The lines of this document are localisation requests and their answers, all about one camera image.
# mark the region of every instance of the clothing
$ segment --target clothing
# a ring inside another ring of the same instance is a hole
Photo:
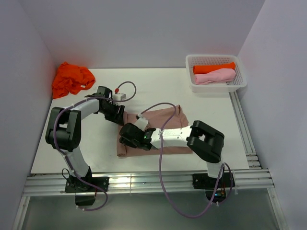
[[[193,73],[194,74],[203,74],[203,73],[210,73],[212,71],[218,70],[218,69],[235,69],[236,65],[234,62],[229,64],[223,64],[223,65],[212,65],[212,66],[194,66],[193,67]]]
[[[95,83],[94,75],[87,67],[79,67],[64,62],[57,70],[52,82],[52,98],[66,96],[69,92],[77,94],[80,90],[88,90]]]
[[[145,118],[148,120],[147,128],[160,128],[163,123],[173,114],[174,108],[168,109],[159,109],[155,111],[148,111],[143,114]],[[137,114],[127,114],[124,112],[124,123],[135,123]],[[182,128],[189,125],[187,117],[182,112],[180,105],[176,106],[176,114],[172,117],[172,119],[165,125],[165,129],[168,128]],[[142,149],[134,149],[129,146],[124,146],[119,142],[119,134],[117,141],[117,155],[119,157],[131,157],[131,156],[146,156],[146,155],[154,155],[160,154],[159,149],[151,149],[149,151]],[[164,147],[163,154],[182,154],[182,153],[192,153],[192,150],[189,147]]]
[[[212,82],[227,82],[235,78],[236,72],[233,69],[218,69],[210,73],[195,74],[197,85],[207,85]]]

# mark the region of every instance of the orange towel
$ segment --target orange towel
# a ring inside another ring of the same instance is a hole
[[[80,90],[88,90],[95,83],[94,75],[87,67],[79,67],[64,62],[58,68],[52,82],[52,98],[66,96],[69,92],[77,94]]]
[[[236,68],[236,65],[234,62],[229,63],[229,64],[213,65],[213,66],[193,66],[193,73],[203,74],[203,73],[210,73],[218,69],[235,69],[235,68]]]

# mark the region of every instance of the basket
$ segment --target basket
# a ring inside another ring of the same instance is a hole
[[[221,65],[231,62],[236,64],[236,76],[233,81],[209,83],[208,85],[195,84],[193,66]],[[193,92],[234,92],[241,87],[245,87],[247,84],[239,59],[233,55],[187,55],[186,68],[190,88]]]

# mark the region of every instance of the white table surface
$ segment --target white table surface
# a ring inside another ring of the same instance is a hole
[[[52,101],[51,108],[66,107],[88,94],[96,92],[99,85],[114,91],[123,81],[133,81],[137,86],[136,96],[125,102],[125,111],[138,113],[160,102],[181,105],[189,125],[201,120],[225,135],[222,156],[231,169],[248,169],[241,135],[228,93],[193,93],[189,88],[185,69],[91,69],[96,77],[94,86],[77,95],[69,94]],[[125,84],[120,91],[130,97],[133,87]],[[161,105],[156,109],[168,108]],[[31,173],[59,173],[67,168],[62,156],[45,141],[44,131],[39,142]],[[119,158],[116,155],[118,126],[106,121],[103,114],[92,114],[82,121],[80,148],[85,161],[95,173],[156,172],[158,155]],[[206,164],[195,153],[164,155],[163,171],[206,170]]]

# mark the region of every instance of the brown cloth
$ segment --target brown cloth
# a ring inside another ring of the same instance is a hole
[[[161,128],[163,123],[173,114],[174,108],[159,109],[155,111],[148,111],[143,114],[148,120],[147,128]],[[124,124],[130,122],[136,122],[137,114],[127,114],[124,112]],[[187,117],[182,112],[180,105],[176,106],[176,114],[172,119],[165,125],[165,129],[168,128],[183,128],[189,125]],[[132,157],[132,156],[145,156],[145,155],[156,155],[160,154],[159,149],[151,149],[149,151],[143,149],[134,149],[129,146],[124,146],[119,142],[119,134],[117,140],[117,155],[119,157]],[[188,147],[164,147],[163,154],[184,154],[192,153],[192,150]]]

